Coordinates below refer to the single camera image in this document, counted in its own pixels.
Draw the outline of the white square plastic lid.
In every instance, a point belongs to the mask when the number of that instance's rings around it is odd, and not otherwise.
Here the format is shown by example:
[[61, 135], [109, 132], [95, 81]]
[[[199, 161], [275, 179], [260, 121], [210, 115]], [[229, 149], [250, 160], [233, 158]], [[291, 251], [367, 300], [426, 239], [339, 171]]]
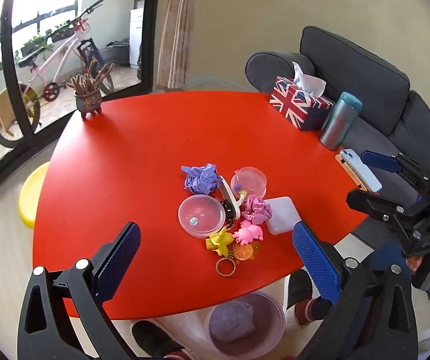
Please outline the white square plastic lid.
[[301, 216], [290, 197], [270, 198], [266, 202], [272, 212], [272, 216], [266, 220], [266, 227], [270, 234], [276, 236], [292, 232], [295, 225], [301, 222]]

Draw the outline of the orange turtle keychain charm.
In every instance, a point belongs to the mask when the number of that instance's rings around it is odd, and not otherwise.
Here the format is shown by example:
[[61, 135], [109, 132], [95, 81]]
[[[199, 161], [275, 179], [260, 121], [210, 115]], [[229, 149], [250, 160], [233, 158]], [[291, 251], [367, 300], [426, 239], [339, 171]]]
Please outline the orange turtle keychain charm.
[[260, 244], [253, 242], [251, 244], [236, 244], [231, 252], [232, 257], [238, 262], [253, 260], [255, 254], [260, 251]]

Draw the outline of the pink pig toy keychain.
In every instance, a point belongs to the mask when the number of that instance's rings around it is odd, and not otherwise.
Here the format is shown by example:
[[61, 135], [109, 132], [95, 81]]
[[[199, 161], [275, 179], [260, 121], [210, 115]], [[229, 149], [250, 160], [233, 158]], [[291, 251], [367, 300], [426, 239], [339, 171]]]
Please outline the pink pig toy keychain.
[[249, 245], [253, 241], [263, 240], [263, 230], [260, 226], [251, 223], [247, 219], [239, 224], [239, 230], [232, 235], [239, 245]]

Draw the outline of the pink paper ball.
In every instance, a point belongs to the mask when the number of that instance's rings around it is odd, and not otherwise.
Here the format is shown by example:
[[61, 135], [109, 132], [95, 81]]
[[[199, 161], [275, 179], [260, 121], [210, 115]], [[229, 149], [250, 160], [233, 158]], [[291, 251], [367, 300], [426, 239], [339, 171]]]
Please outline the pink paper ball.
[[241, 214], [244, 219], [252, 224], [260, 225], [272, 217], [272, 210], [270, 204], [262, 197], [250, 194], [243, 204]]

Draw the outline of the yellow rubber toy keychain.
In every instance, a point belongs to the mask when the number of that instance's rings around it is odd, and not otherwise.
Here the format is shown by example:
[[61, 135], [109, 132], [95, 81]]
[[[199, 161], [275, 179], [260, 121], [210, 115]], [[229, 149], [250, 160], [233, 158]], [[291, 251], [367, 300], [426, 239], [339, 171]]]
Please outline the yellow rubber toy keychain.
[[227, 227], [223, 227], [205, 239], [205, 247], [207, 250], [212, 250], [219, 256], [227, 258], [230, 254], [229, 246], [233, 242], [233, 235], [227, 230]]

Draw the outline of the clear round lid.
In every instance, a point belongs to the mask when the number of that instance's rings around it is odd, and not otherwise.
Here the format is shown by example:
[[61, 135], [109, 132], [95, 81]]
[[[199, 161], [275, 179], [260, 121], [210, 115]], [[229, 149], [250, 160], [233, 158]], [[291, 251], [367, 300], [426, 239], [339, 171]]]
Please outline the clear round lid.
[[189, 235], [207, 238], [222, 229], [225, 223], [225, 210], [216, 198], [197, 194], [187, 197], [180, 204], [178, 221]]

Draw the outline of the black retractable keychain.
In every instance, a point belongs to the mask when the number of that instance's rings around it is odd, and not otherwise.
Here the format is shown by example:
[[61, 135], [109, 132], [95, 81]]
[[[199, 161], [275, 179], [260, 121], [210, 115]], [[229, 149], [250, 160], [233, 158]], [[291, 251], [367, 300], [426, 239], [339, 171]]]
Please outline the black retractable keychain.
[[229, 199], [222, 200], [221, 204], [225, 211], [225, 226], [230, 229], [239, 218], [239, 209]]

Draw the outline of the clear round plastic cup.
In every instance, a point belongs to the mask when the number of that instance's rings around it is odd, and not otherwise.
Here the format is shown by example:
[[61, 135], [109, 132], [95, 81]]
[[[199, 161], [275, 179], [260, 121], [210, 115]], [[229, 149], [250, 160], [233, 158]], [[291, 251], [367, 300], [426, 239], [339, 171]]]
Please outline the clear round plastic cup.
[[266, 176], [253, 166], [244, 166], [236, 170], [231, 178], [231, 190], [236, 197], [239, 197], [241, 191], [246, 191], [247, 195], [254, 194], [257, 197], [264, 197], [266, 186]]

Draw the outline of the white hook with black keychain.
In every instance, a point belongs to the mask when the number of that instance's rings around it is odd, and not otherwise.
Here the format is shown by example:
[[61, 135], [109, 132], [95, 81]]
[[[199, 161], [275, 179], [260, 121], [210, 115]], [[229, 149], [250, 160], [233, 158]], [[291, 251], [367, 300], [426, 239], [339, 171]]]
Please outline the white hook with black keychain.
[[240, 190], [238, 192], [238, 197], [234, 195], [234, 192], [231, 189], [231, 186], [226, 182], [226, 180], [221, 176], [221, 183], [220, 183], [220, 190], [222, 193], [223, 200], [229, 199], [238, 209], [239, 209], [239, 218], [241, 216], [241, 206], [243, 205], [246, 197], [247, 197], [247, 191], [246, 190]]

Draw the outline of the purple paper ball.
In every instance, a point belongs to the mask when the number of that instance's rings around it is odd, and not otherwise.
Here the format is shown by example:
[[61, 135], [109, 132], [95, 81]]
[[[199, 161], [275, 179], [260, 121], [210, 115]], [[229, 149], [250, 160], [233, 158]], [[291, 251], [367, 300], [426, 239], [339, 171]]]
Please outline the purple paper ball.
[[204, 166], [181, 166], [185, 173], [184, 189], [193, 194], [211, 194], [220, 187], [221, 179], [216, 166], [207, 163]]

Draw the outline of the person's black shoe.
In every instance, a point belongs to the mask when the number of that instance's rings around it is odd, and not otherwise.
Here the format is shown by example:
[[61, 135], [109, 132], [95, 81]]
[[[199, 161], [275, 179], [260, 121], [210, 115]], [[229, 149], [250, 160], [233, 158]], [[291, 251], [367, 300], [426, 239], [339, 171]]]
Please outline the person's black shoe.
[[313, 296], [312, 281], [304, 269], [290, 274], [286, 300], [286, 332], [298, 332], [310, 323], [324, 320], [333, 307], [330, 300]]
[[190, 360], [190, 354], [162, 328], [147, 320], [136, 322], [131, 328], [137, 345], [155, 359]]

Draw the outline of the wooden phone stand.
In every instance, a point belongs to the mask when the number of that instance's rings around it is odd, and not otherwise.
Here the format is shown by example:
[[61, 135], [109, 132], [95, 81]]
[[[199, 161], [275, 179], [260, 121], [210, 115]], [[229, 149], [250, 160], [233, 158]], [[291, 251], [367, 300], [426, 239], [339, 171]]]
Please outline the wooden phone stand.
[[352, 179], [354, 184], [357, 186], [358, 189], [361, 189], [363, 191], [368, 191], [365, 184], [360, 180], [358, 175], [352, 170], [352, 168], [348, 165], [347, 162], [345, 162], [340, 154], [335, 155], [335, 160], [340, 164], [340, 166], [343, 168], [343, 170], [349, 175], [349, 177]]

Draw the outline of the grey sofa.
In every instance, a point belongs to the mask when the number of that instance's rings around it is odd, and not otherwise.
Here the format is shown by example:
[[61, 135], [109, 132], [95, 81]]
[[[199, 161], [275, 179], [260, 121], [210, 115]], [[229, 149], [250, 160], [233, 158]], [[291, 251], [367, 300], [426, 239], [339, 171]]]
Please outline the grey sofa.
[[324, 80], [325, 97], [336, 102], [348, 92], [362, 110], [343, 146], [358, 155], [408, 155], [430, 172], [430, 108], [397, 67], [356, 43], [315, 26], [303, 29], [297, 53], [262, 51], [245, 66], [249, 83], [271, 93], [277, 77], [292, 78], [293, 65]]

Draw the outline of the union jack tissue box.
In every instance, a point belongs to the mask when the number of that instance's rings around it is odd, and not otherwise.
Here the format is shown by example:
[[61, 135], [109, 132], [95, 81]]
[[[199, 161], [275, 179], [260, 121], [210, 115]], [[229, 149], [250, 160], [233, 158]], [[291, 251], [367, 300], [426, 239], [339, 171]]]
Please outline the union jack tissue box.
[[270, 105], [298, 130], [320, 130], [333, 107], [324, 97], [327, 83], [305, 74], [298, 63], [292, 65], [294, 78], [276, 78]]

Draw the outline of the potted succulent plant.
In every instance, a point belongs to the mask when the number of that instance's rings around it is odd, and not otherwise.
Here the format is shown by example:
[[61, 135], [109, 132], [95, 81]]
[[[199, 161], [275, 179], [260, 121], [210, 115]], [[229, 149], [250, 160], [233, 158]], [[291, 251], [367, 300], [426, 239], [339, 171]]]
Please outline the potted succulent plant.
[[100, 114], [102, 112], [101, 84], [112, 72], [114, 64], [104, 64], [95, 77], [92, 76], [94, 67], [95, 60], [90, 62], [86, 72], [77, 74], [67, 83], [67, 86], [74, 90], [76, 107], [83, 121], [87, 119], [88, 114]]

